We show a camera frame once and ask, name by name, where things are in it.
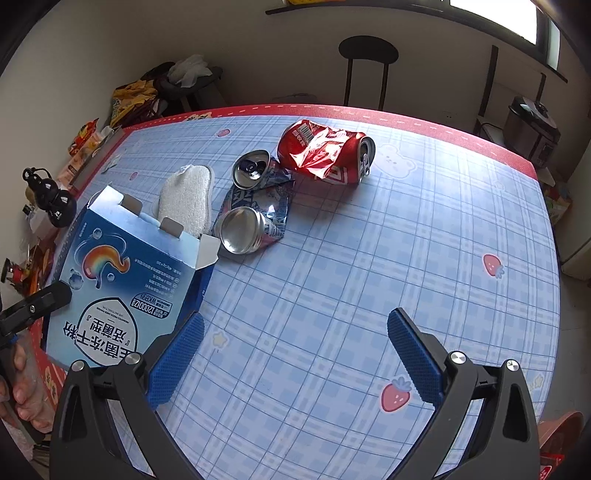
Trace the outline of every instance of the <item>kitchen appliance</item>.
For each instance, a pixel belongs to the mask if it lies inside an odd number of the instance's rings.
[[[560,140],[560,131],[542,103],[516,96],[509,106],[503,136],[510,150],[534,167],[544,168]]]

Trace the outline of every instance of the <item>finger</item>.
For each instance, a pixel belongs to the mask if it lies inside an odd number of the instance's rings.
[[[31,424],[40,432],[48,433],[53,428],[53,420],[56,413],[46,402],[43,402],[41,413],[31,420]]]
[[[40,398],[29,398],[22,406],[17,407],[18,416],[30,421],[37,417],[43,409],[43,401]]]
[[[47,420],[33,420],[31,425],[41,433],[49,433],[53,428],[53,422]]]
[[[37,378],[22,375],[12,389],[12,395],[17,403],[22,405],[33,396],[39,387],[43,388]]]
[[[20,343],[17,342],[14,349],[14,366],[17,370],[23,371],[27,366],[27,353]]]
[[[6,405],[4,403],[0,403],[0,419],[4,420],[9,425],[18,428],[17,423],[14,420],[14,417],[8,413]]]
[[[0,377],[0,402],[9,399],[8,386],[2,377]]]

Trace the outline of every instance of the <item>printed box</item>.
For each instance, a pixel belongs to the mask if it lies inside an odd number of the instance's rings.
[[[70,228],[53,281],[72,302],[46,321],[45,350],[63,366],[108,366],[144,353],[198,311],[219,240],[197,239],[177,222],[141,213],[139,200],[106,187]]]

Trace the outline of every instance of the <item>floor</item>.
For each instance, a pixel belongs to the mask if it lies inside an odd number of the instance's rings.
[[[579,410],[591,416],[591,288],[560,277],[560,335],[556,366],[542,420]]]

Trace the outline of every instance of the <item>blue textured gripper pad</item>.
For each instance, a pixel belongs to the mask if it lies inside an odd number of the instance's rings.
[[[443,373],[423,342],[396,310],[388,316],[388,337],[421,399],[437,409],[443,402]]]
[[[150,372],[146,396],[153,410],[170,401],[189,363],[203,342],[205,322],[193,313]]]

